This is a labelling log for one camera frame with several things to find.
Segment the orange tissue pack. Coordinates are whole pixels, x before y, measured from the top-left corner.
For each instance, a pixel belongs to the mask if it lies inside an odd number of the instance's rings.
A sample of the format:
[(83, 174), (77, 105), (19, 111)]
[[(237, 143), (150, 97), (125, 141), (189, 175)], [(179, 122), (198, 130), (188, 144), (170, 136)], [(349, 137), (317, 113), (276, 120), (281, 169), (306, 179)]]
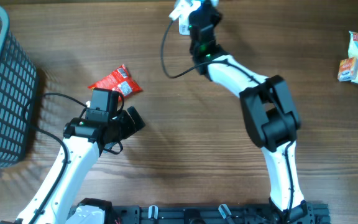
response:
[(358, 71), (358, 59), (356, 57), (347, 58), (340, 61), (337, 79), (346, 82), (356, 79)]

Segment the red snack packet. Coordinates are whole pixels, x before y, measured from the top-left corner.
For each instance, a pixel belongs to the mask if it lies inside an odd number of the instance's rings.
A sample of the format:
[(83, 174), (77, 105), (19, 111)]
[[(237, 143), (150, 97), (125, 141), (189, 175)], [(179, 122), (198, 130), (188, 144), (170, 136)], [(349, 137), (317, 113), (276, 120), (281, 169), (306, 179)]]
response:
[(122, 93), (125, 98), (142, 91), (137, 82), (132, 79), (125, 65), (121, 65), (109, 75), (88, 86), (88, 89), (91, 90), (95, 88), (118, 91)]

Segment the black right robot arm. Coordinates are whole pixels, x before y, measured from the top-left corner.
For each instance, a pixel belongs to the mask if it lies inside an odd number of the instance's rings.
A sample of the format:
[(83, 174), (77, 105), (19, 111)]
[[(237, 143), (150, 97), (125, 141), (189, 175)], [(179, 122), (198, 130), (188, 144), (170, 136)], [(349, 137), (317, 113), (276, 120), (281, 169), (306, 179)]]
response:
[(264, 154), (273, 215), (280, 223), (296, 223), (307, 215), (295, 163), (300, 115), (281, 76), (252, 72), (216, 43), (221, 18), (211, 1), (201, 1), (190, 13), (190, 54), (200, 74), (239, 98), (246, 131)]

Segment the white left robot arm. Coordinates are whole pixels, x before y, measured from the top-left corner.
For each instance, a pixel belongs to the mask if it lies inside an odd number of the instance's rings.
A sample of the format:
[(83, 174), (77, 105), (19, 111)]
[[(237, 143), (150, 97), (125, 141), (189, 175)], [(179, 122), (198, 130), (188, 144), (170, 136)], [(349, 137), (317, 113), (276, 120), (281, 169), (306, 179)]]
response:
[(145, 127), (137, 110), (124, 108), (119, 91), (95, 88), (90, 104), (67, 123), (49, 173), (15, 223), (120, 223), (112, 203), (86, 198), (73, 208), (85, 179), (104, 152), (118, 155), (122, 141)]

